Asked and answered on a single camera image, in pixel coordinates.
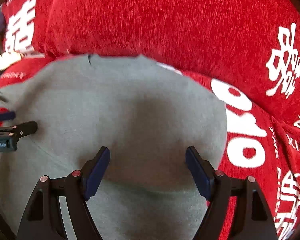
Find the white cloth item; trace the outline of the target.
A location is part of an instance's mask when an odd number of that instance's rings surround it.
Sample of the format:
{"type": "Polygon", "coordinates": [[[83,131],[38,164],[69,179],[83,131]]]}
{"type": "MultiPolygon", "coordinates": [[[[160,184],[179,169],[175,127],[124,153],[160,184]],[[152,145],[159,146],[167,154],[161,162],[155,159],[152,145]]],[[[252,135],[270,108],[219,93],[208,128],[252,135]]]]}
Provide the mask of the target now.
{"type": "Polygon", "coordinates": [[[0,71],[6,70],[9,66],[21,61],[22,59],[44,58],[42,53],[36,54],[21,54],[18,52],[4,52],[0,54],[0,71]]]}

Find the red bed cover with lettering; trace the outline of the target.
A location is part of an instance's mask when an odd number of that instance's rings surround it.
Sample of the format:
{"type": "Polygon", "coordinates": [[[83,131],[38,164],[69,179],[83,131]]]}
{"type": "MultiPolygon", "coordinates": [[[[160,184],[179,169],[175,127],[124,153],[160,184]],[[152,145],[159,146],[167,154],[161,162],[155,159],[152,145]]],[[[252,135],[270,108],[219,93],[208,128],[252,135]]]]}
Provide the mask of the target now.
{"type": "MultiPolygon", "coordinates": [[[[55,61],[68,60],[72,57],[55,61]]],[[[21,60],[2,74],[0,88],[23,83],[55,61],[21,60]]],[[[230,84],[206,76],[197,79],[193,74],[181,73],[171,66],[156,63],[179,75],[189,77],[225,104],[225,148],[219,165],[213,168],[223,171],[232,178],[254,177],[269,205],[277,239],[300,239],[300,129],[272,116],[230,84]]],[[[0,113],[8,111],[14,110],[0,107],[0,113]]],[[[16,112],[13,120],[0,122],[0,127],[18,125],[15,119],[16,112]]],[[[18,143],[25,137],[18,138],[18,143]]],[[[230,198],[219,239],[228,239],[236,200],[236,197],[230,198]]],[[[60,197],[59,203],[67,239],[77,239],[71,224],[66,198],[60,197]]],[[[3,236],[17,239],[18,230],[17,232],[11,230],[1,212],[0,223],[3,236]]]]}

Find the grey small garment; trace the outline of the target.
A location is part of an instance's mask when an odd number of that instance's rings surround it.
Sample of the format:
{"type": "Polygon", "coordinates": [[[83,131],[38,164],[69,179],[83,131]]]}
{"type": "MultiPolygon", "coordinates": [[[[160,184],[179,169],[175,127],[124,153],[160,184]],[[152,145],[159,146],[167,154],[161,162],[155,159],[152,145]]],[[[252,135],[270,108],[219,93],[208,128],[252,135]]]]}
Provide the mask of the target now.
{"type": "Polygon", "coordinates": [[[88,202],[101,236],[194,237],[206,202],[185,151],[217,167],[226,142],[225,104],[205,87],[142,56],[84,55],[0,88],[0,107],[38,123],[0,156],[0,212],[13,232],[42,175],[67,176],[106,146],[110,164],[88,202]]]}

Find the red pillow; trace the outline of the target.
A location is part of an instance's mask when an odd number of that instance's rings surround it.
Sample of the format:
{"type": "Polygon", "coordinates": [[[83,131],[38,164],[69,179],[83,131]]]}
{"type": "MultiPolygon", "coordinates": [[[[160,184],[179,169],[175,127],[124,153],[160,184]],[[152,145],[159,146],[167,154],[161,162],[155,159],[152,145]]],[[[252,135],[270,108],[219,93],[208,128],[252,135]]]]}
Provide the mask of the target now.
{"type": "Polygon", "coordinates": [[[290,0],[7,0],[5,49],[145,55],[240,89],[300,129],[300,14],[290,0]]]}

